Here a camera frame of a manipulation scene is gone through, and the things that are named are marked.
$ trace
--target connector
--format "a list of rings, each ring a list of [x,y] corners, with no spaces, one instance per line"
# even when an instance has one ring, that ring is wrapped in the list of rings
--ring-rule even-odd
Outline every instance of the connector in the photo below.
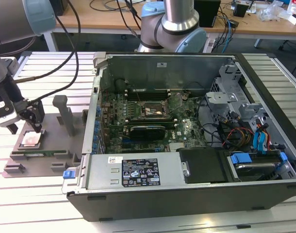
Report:
[[[268,128],[269,127],[269,125],[268,125],[268,123],[265,123],[264,125],[262,125],[260,128],[258,128],[257,130],[256,130],[256,132],[261,132],[261,131],[264,131],[266,128]]]
[[[239,118],[240,118],[240,115],[238,115],[236,112],[230,112],[230,116],[231,116],[233,119],[239,119]]]

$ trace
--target blue tab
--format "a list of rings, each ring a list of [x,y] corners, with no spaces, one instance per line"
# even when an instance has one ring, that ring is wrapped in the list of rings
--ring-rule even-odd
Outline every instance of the blue tab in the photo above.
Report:
[[[262,154],[265,154],[265,151],[263,150],[264,141],[265,141],[265,134],[261,132],[260,140],[259,140],[259,144],[258,144],[258,151],[261,151]]]
[[[230,158],[231,158],[231,161],[232,161],[233,164],[239,163],[239,161],[237,161],[237,158],[236,158],[235,155],[231,155]]]
[[[283,162],[288,160],[287,155],[284,152],[280,153],[280,158],[282,159]]]
[[[63,179],[74,179],[76,172],[74,170],[66,170],[63,172]]]
[[[255,135],[254,135],[254,140],[253,140],[253,147],[254,147],[254,149],[257,149],[258,137],[259,137],[259,132],[256,132]]]
[[[231,156],[233,164],[251,163],[251,158],[248,153],[236,153]]]

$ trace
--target sticker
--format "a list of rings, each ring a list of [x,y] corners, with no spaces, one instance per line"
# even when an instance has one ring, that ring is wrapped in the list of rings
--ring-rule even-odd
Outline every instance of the sticker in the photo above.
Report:
[[[158,159],[122,160],[124,187],[161,185]]]
[[[121,164],[123,157],[108,157],[109,164]]]
[[[157,68],[166,68],[167,67],[167,63],[166,62],[158,62],[157,63]]]

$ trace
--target metal bracket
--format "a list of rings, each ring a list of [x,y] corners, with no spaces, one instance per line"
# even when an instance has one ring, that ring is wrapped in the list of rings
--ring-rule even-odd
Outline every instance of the metal bracket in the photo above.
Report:
[[[101,68],[108,64],[106,52],[96,52],[93,57],[93,64],[95,68]]]

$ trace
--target red wire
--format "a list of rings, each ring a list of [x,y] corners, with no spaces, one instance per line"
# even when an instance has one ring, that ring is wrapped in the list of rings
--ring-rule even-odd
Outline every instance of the red wire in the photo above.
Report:
[[[243,130],[249,131],[252,135],[254,135],[254,132],[251,131],[250,129],[240,127],[240,128],[234,128],[234,129],[232,129],[232,130],[230,131],[230,133],[228,134],[227,139],[229,139],[229,137],[231,136],[231,134],[233,133],[233,131],[235,131],[235,130],[240,130],[240,129],[243,129]]]

